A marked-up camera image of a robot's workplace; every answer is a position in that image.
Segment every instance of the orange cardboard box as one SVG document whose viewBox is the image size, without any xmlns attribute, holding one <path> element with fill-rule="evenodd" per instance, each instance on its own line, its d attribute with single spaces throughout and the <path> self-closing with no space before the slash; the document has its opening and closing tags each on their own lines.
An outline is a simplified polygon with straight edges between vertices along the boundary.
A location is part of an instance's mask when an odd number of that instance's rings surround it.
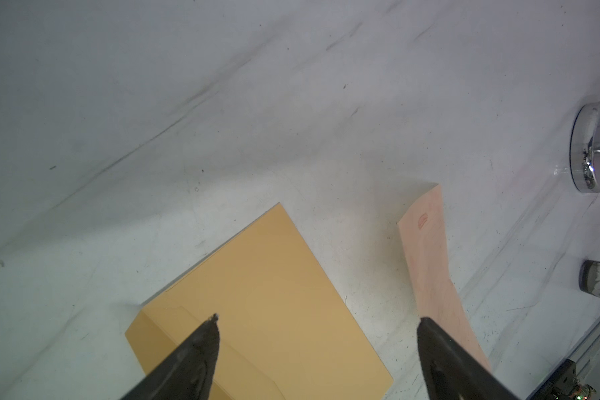
<svg viewBox="0 0 600 400">
<path fill-rule="evenodd" d="M 144 372 L 214 313 L 211 400 L 380 400 L 393 382 L 280 204 L 138 313 Z"/>
</svg>

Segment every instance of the white table surface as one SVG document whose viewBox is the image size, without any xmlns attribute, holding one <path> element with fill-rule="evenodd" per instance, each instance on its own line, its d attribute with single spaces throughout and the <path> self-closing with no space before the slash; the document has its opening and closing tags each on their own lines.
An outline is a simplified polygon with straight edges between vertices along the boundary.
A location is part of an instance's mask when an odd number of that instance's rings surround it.
<svg viewBox="0 0 600 400">
<path fill-rule="evenodd" d="M 113 15 L 155 29 L 100 44 L 116 101 L 143 101 L 116 129 L 162 133 L 0 247 L 0 398 L 119 398 L 143 376 L 123 336 L 140 304 L 278 202 L 392 374 L 387 399 L 427 396 L 396 228 L 427 182 L 517 396 L 600 315 L 577 285 L 600 258 L 600 195 L 568 169 L 576 113 L 600 100 L 600 0 L 130 10 Z"/>
</svg>

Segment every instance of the curled paper sheet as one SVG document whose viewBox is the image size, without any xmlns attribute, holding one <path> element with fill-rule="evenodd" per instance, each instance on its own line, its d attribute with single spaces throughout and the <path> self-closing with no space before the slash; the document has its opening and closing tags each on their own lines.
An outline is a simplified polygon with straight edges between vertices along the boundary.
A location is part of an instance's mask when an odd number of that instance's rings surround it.
<svg viewBox="0 0 600 400">
<path fill-rule="evenodd" d="M 456 287 L 449 278 L 442 188 L 419 197 L 398 222 L 402 249 L 420 317 L 430 317 L 487 371 L 491 370 L 475 337 Z"/>
</svg>

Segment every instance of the red mark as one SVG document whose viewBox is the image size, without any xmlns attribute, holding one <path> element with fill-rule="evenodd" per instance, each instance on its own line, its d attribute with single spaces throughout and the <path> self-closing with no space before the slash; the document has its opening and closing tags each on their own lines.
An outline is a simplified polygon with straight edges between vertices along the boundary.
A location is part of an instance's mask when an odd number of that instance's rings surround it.
<svg viewBox="0 0 600 400">
<path fill-rule="evenodd" d="M 427 223 L 427 219 L 428 218 L 429 218 L 429 216 L 427 215 L 426 212 L 423 215 L 420 216 L 420 219 L 418 220 L 418 229 L 422 229 L 422 227 L 424 226 L 424 224 Z"/>
</svg>

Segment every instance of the scuff mark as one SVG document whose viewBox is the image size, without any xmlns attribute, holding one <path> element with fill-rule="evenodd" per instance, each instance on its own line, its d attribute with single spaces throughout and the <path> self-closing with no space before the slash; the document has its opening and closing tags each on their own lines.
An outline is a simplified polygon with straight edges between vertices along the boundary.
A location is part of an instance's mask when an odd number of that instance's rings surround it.
<svg viewBox="0 0 600 400">
<path fill-rule="evenodd" d="M 413 39 L 413 41 L 415 42 L 417 39 L 419 39 L 421 36 L 423 36 L 426 32 L 428 32 L 431 28 L 433 28 L 433 26 L 436 24 L 436 21 L 433 21 L 431 23 L 431 25 L 429 25 L 425 30 L 423 30 L 422 32 L 420 32 L 418 34 L 418 36 L 416 36 L 415 39 Z"/>
<path fill-rule="evenodd" d="M 62 327 L 60 327 L 60 330 L 58 330 L 58 332 L 53 336 L 53 338 L 51 338 L 51 340 L 49 340 L 47 345 L 44 348 L 42 348 L 42 350 L 40 350 L 38 352 L 38 354 L 33 356 L 32 361 L 22 370 L 22 372 L 20 372 L 18 375 L 16 375 L 16 377 L 14 379 L 11 380 L 11 382 L 2 391 L 3 393 L 7 392 L 10 388 L 12 388 L 16 384 L 16 382 L 22 380 L 22 377 L 27 372 L 29 372 L 29 370 L 31 370 L 33 368 L 33 366 L 38 363 L 38 361 L 40 361 L 40 359 L 49 351 L 49 349 L 51 349 L 51 347 L 53 347 L 64 336 L 64 333 L 66 332 L 69 325 L 71 325 L 76 320 L 76 318 L 78 318 L 78 316 L 80 316 L 80 314 L 83 311 L 84 311 L 84 308 L 81 309 L 80 311 L 76 312 L 74 315 L 71 316 L 71 318 L 69 318 L 64 323 L 64 325 L 62 325 Z"/>
<path fill-rule="evenodd" d="M 593 201 L 589 204 L 587 209 L 589 209 L 590 206 L 592 206 L 592 204 L 595 203 L 597 199 L 598 197 L 595 197 Z M 535 302 L 535 304 L 537 304 L 542 298 L 542 295 L 544 294 L 544 289 L 549 284 L 549 281 L 551 281 L 553 272 L 555 271 L 560 261 L 567 254 L 569 245 L 573 241 L 574 237 L 576 237 L 578 227 L 580 226 L 580 221 L 583 219 L 584 215 L 586 215 L 587 209 L 584 210 L 577 218 L 574 218 L 569 228 L 567 229 L 567 233 L 565 234 L 562 243 L 560 244 L 558 254 L 556 254 L 555 258 L 553 259 L 551 267 L 548 268 L 546 274 L 544 275 L 542 283 L 540 284 L 540 288 L 536 291 L 534 295 L 533 301 Z M 509 344 L 511 343 L 514 337 L 515 332 L 518 331 L 518 327 L 522 324 L 522 322 L 524 322 L 530 311 L 531 308 L 528 307 L 523 313 L 517 315 L 516 318 L 512 322 L 507 324 L 507 326 L 503 329 L 498 340 L 496 341 L 495 346 L 493 347 L 493 350 L 491 350 L 489 354 L 489 362 L 492 364 L 494 369 L 496 369 L 497 366 L 502 362 L 504 352 L 509 347 Z"/>
<path fill-rule="evenodd" d="M 416 393 L 413 395 L 414 397 L 416 397 L 418 393 L 420 393 L 420 389 L 422 389 L 422 386 L 424 386 L 424 383 L 420 384 L 420 387 L 416 390 Z"/>
<path fill-rule="evenodd" d="M 385 14 L 389 14 L 394 11 L 400 4 L 403 4 L 404 0 L 395 0 L 389 7 L 387 7 Z"/>
<path fill-rule="evenodd" d="M 288 18 L 282 18 L 275 25 L 277 27 L 282 27 L 282 26 L 285 26 L 286 24 L 288 24 Z M 252 50 L 250 50 L 250 51 L 248 51 L 248 52 L 246 52 L 244 54 L 241 54 L 241 55 L 238 55 L 237 57 L 234 57 L 232 60 L 230 60 L 226 64 L 227 66 L 225 68 L 221 68 L 220 73 L 218 73 L 218 75 L 216 75 L 215 79 L 213 79 L 208 84 L 204 85 L 202 87 L 202 89 L 198 90 L 197 92 L 195 92 L 195 94 L 193 94 L 192 96 L 186 98 L 183 102 L 181 102 L 179 105 L 177 105 L 175 111 L 172 111 L 171 114 L 173 114 L 174 112 L 177 112 L 177 111 L 181 110 L 183 107 L 186 107 L 190 103 L 192 103 L 192 102 L 194 102 L 196 100 L 199 100 L 197 103 L 195 103 L 195 105 L 193 105 L 186 112 L 184 112 L 184 114 L 181 117 L 177 118 L 176 121 L 174 121 L 173 123 L 169 124 L 165 129 L 161 130 L 160 132 L 158 132 L 156 135 L 152 136 L 148 140 L 145 140 L 140 145 L 136 146 L 131 151 L 129 151 L 128 153 L 124 154 L 123 156 L 121 156 L 117 160 L 113 161 L 111 164 L 107 165 L 106 167 L 104 167 L 99 172 L 96 172 L 96 174 L 94 174 L 91 178 L 89 178 L 79 188 L 77 188 L 76 190 L 74 190 L 73 192 L 71 192 L 71 194 L 69 194 L 68 196 L 66 196 L 64 199 L 60 200 L 53 207 L 49 208 L 46 212 L 40 213 L 38 216 L 36 216 L 36 219 L 39 218 L 40 216 L 44 215 L 44 214 L 47 214 L 47 213 L 49 213 L 51 211 L 54 211 L 55 209 L 57 209 L 58 207 L 60 207 L 62 204 L 64 204 L 67 201 L 69 201 L 69 199 L 71 199 L 72 197 L 74 197 L 76 194 L 78 194 L 81 190 L 83 190 L 88 185 L 90 185 L 92 182 L 94 182 L 101 175 L 103 175 L 104 173 L 110 171 L 113 167 L 115 167 L 116 165 L 120 164 L 120 162 L 124 161 L 126 158 L 128 158 L 129 156 L 131 156 L 136 151 L 140 150 L 141 148 L 143 148 L 144 146 L 148 145 L 152 141 L 158 139 L 163 134 L 169 132 L 172 128 L 174 128 L 176 125 L 178 125 L 184 119 L 186 119 L 188 116 L 190 116 L 190 114 L 193 112 L 193 110 L 195 110 L 195 108 L 199 107 L 202 103 L 204 103 L 207 100 L 211 99 L 213 96 L 215 96 L 216 94 L 218 94 L 220 92 L 220 89 L 217 89 L 215 92 L 210 93 L 211 89 L 213 89 L 213 87 L 215 87 L 216 85 L 218 85 L 218 84 L 226 81 L 227 79 L 229 79 L 232 75 L 234 75 L 234 73 L 236 73 L 236 71 L 238 71 L 238 69 L 240 69 L 241 67 L 245 66 L 248 62 L 250 62 L 252 59 L 254 59 L 254 57 L 256 57 L 256 55 L 259 52 L 261 52 L 261 50 L 266 45 L 268 45 L 269 43 L 271 43 L 273 41 L 273 39 L 275 39 L 277 37 L 275 33 L 276 33 L 275 29 L 273 29 L 272 33 L 268 37 L 266 37 L 266 39 L 264 39 L 255 48 L 253 48 Z M 5 242 L 5 244 L 1 245 L 0 246 L 0 251 L 2 249 L 6 248 L 7 246 L 9 246 L 10 244 L 12 244 L 26 230 L 26 227 L 27 226 L 24 226 L 23 229 L 21 229 L 21 231 L 19 231 L 19 233 L 17 233 L 12 238 L 10 238 L 9 240 L 7 240 Z"/>
<path fill-rule="evenodd" d="M 353 35 L 356 34 L 356 32 L 358 31 L 358 29 L 362 26 L 362 21 L 360 21 L 359 23 L 357 23 L 355 25 L 355 27 L 353 27 L 352 30 L 350 30 L 349 32 L 347 32 L 346 34 L 344 34 L 343 36 L 339 37 L 338 39 L 336 39 L 336 41 L 330 45 L 327 46 L 326 51 L 331 50 L 332 48 L 334 48 L 335 46 L 337 46 L 337 44 L 341 43 L 344 39 L 346 39 L 346 37 L 352 37 Z"/>
<path fill-rule="evenodd" d="M 514 310 L 524 310 L 525 308 L 531 308 L 531 307 L 534 307 L 536 304 L 528 305 L 528 306 L 526 306 L 526 307 L 512 308 L 512 309 L 510 309 L 510 310 L 505 310 L 505 312 L 507 312 L 507 311 L 514 311 Z"/>
<path fill-rule="evenodd" d="M 552 196 L 555 188 L 560 183 L 560 181 L 558 179 L 554 179 L 552 182 L 549 182 L 549 180 L 550 180 L 550 178 L 547 180 L 547 182 L 543 186 L 540 193 L 538 193 L 531 200 L 530 205 L 524 210 L 522 215 L 520 215 L 520 217 L 518 217 L 516 222 L 514 222 L 512 228 L 509 229 L 509 231 L 504 236 L 503 240 L 500 242 L 500 245 L 496 249 L 493 249 L 491 251 L 491 253 L 483 261 L 482 265 L 480 266 L 480 269 L 478 269 L 478 271 L 476 271 L 473 274 L 473 276 L 469 279 L 469 281 L 464 285 L 462 290 L 460 290 L 459 294 L 463 300 L 467 300 L 468 297 L 473 293 L 473 290 L 476 288 L 476 286 L 478 286 L 478 283 L 480 283 L 480 281 L 483 279 L 487 270 L 493 266 L 494 261 L 500 256 L 500 254 L 502 254 L 504 249 L 506 249 L 508 247 L 508 245 L 510 245 L 510 243 L 512 243 L 512 242 L 515 243 L 515 240 L 518 238 L 518 236 L 520 236 L 522 234 L 524 226 L 526 226 L 529 219 L 533 218 L 533 216 L 536 214 L 536 212 L 541 210 L 542 207 L 547 203 L 547 200 Z M 551 206 L 551 209 L 552 209 L 556 202 L 551 201 L 549 203 L 552 205 Z M 497 284 L 497 282 L 499 282 L 499 280 L 502 278 L 502 276 L 504 276 L 504 274 L 507 272 L 509 265 L 511 265 L 511 263 L 508 262 L 506 264 L 506 267 L 504 268 L 501 276 L 496 280 L 495 284 Z M 470 316 L 474 315 L 475 311 L 484 302 L 484 300 L 486 299 L 486 297 L 489 293 L 490 292 L 483 294 L 484 297 L 479 302 L 478 306 L 476 306 L 473 309 L 472 312 L 468 310 L 468 313 Z"/>
</svg>

